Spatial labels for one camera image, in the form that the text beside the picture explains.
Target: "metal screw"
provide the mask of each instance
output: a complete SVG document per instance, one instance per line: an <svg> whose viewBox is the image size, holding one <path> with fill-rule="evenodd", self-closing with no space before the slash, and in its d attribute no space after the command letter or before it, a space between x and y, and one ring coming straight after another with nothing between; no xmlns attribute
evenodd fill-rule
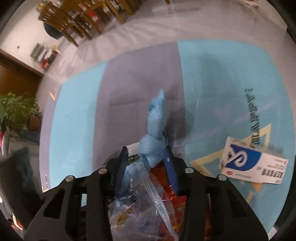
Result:
<svg viewBox="0 0 296 241"><path fill-rule="evenodd" d="M99 174L106 174L106 173L107 173L107 169L106 169L106 168L100 168L100 169L98 170L98 173L99 173Z"/></svg>
<svg viewBox="0 0 296 241"><path fill-rule="evenodd" d="M226 180L227 180L227 176L225 176L225 175L223 175L223 174L220 174L220 175L218 175L218 179L219 179L220 181L226 181Z"/></svg>
<svg viewBox="0 0 296 241"><path fill-rule="evenodd" d="M65 178L66 182L72 182L73 179L74 179L74 177L71 176L71 175L70 176L66 176L66 178Z"/></svg>
<svg viewBox="0 0 296 241"><path fill-rule="evenodd" d="M192 167L186 167L185 172L189 173L189 174L192 174L194 172L194 169Z"/></svg>

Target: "gray floor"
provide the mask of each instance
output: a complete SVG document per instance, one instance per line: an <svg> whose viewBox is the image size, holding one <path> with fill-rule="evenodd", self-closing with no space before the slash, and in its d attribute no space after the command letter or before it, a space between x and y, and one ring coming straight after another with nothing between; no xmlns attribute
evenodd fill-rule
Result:
<svg viewBox="0 0 296 241"><path fill-rule="evenodd" d="M55 95L67 79L120 53L193 38L230 39L265 48L282 75L296 119L296 45L283 28L260 10L237 0L173 0L170 5L164 0L145 0L124 25L112 19L103 33L94 35L91 41L78 37L78 48L63 41L62 54L40 85L40 107L44 108L49 93Z"/></svg>

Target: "blue logo on box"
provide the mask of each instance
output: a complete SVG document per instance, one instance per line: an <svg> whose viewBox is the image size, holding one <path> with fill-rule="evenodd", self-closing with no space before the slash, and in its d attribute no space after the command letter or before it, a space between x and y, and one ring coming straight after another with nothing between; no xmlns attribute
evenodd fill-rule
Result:
<svg viewBox="0 0 296 241"><path fill-rule="evenodd" d="M247 171L257 164L260 156L261 152L231 144L228 153L228 161L225 167L239 171Z"/></svg>

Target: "white box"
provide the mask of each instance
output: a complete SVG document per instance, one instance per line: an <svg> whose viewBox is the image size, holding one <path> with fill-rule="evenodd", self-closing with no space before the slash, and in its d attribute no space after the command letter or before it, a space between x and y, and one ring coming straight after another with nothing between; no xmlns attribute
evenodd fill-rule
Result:
<svg viewBox="0 0 296 241"><path fill-rule="evenodd" d="M221 174L256 183L280 184L288 159L259 146L228 137L220 160Z"/></svg>

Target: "transparent plastic bag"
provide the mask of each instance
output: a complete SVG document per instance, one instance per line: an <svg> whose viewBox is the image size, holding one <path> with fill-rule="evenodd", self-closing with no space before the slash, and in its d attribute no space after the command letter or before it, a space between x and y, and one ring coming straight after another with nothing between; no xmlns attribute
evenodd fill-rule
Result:
<svg viewBox="0 0 296 241"><path fill-rule="evenodd" d="M124 196L115 200L110 217L114 241L178 240L176 214L163 187L141 162ZM165 236L160 236L160 224L165 224Z"/></svg>

